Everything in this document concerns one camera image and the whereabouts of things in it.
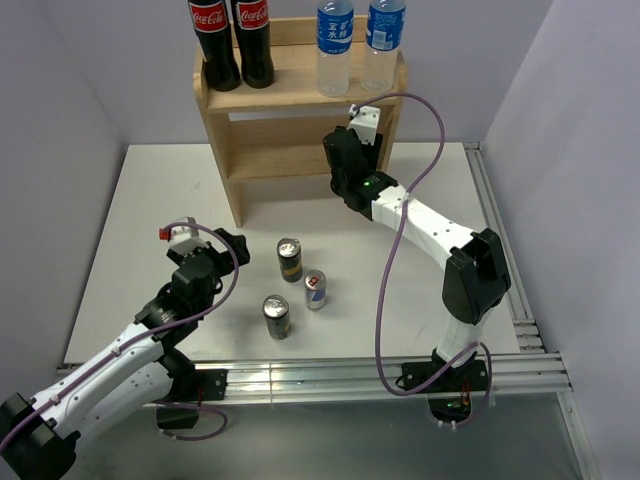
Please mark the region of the black can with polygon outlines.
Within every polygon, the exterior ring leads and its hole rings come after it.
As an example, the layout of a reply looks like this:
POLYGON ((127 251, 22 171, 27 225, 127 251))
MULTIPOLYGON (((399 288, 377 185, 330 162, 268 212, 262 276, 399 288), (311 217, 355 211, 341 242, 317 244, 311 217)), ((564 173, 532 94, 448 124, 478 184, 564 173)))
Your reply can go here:
POLYGON ((263 317, 270 336, 275 340, 286 339, 291 333, 290 307, 281 295, 269 295, 262 306, 263 317))
POLYGON ((277 243, 277 258, 282 278, 289 283, 302 277, 302 249, 296 238, 282 238, 277 243))

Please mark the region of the silver blue can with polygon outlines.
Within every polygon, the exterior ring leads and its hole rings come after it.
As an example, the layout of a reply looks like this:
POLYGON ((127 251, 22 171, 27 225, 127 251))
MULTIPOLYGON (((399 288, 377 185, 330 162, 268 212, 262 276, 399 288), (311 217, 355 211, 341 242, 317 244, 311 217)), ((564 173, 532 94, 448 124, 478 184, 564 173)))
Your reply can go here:
POLYGON ((317 269, 309 270, 304 279, 306 306, 311 310, 321 309, 326 301, 326 276, 317 269))

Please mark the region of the water bottle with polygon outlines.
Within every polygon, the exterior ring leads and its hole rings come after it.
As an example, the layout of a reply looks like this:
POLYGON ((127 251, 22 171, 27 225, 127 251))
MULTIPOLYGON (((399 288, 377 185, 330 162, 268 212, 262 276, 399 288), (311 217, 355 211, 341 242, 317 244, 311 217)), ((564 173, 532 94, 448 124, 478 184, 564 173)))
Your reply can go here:
POLYGON ((405 14, 404 0, 369 3, 361 77, 362 87, 369 92, 384 93, 393 84, 405 14))
POLYGON ((344 95, 350 83, 354 7, 349 0, 320 1, 316 16, 316 87, 321 95, 344 95))

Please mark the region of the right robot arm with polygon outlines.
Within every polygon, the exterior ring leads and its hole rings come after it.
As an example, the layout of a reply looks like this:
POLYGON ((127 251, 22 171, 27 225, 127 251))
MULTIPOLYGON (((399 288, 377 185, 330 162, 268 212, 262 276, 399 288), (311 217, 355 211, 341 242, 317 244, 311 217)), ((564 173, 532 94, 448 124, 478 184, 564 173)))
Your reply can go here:
POLYGON ((372 167, 370 148, 352 129, 338 127, 323 139, 331 189, 351 210, 384 225, 428 254, 444 272, 442 301, 448 312, 434 356, 458 369, 478 348, 486 317, 511 288, 497 233, 461 226, 411 196, 372 167))

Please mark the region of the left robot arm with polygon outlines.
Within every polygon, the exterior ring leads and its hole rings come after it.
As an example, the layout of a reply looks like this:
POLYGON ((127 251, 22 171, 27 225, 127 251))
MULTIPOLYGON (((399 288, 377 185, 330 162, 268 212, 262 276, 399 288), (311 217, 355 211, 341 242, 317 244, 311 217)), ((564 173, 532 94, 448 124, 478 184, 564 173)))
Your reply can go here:
POLYGON ((78 445, 110 417, 189 388, 193 363, 177 345, 231 295, 250 261, 247 239, 223 228, 211 231, 217 250, 201 238, 205 227, 186 217, 159 231, 177 269, 154 299, 114 341, 77 370, 26 398, 1 405, 1 457, 21 479, 60 479, 78 445))

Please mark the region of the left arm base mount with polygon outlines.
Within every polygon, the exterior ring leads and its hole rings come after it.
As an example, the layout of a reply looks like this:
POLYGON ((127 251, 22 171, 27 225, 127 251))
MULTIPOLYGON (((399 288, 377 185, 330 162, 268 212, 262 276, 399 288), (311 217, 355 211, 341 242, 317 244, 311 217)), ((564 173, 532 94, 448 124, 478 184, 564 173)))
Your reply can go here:
POLYGON ((169 393, 153 401, 159 433, 182 442, 204 441, 221 435, 228 426, 229 419, 213 402, 222 401, 225 397, 227 373, 224 369, 214 369, 209 373, 193 370, 176 378, 169 393), (205 415, 221 420, 216 430, 205 434, 185 434, 205 415))

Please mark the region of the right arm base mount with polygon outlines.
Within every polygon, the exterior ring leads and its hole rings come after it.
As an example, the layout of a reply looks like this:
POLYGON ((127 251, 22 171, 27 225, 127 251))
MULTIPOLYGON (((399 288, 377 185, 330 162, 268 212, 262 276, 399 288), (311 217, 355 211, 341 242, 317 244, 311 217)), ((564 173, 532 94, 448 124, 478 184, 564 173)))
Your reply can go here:
MULTIPOLYGON (((405 362, 395 385, 409 391, 435 376, 441 361, 405 362)), ((463 366, 449 368, 420 393, 427 396, 430 414, 439 427, 455 430, 474 418, 489 404, 493 365, 472 358, 463 366)))

